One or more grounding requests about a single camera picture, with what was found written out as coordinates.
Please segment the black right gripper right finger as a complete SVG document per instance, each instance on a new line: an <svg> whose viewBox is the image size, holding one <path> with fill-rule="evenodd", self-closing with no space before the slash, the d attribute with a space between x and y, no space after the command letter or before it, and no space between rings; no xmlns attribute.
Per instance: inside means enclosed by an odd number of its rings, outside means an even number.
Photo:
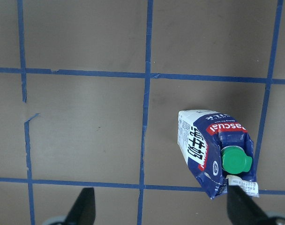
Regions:
<svg viewBox="0 0 285 225"><path fill-rule="evenodd" d="M269 225L266 213L239 187L229 186L227 215L233 225Z"/></svg>

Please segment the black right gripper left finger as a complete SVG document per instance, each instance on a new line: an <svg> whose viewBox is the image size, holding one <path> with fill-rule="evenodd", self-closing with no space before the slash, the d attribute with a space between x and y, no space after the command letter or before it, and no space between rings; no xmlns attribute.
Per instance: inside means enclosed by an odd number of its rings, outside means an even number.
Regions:
<svg viewBox="0 0 285 225"><path fill-rule="evenodd" d="M95 192L93 187L83 188L69 211L66 225L93 225L96 219Z"/></svg>

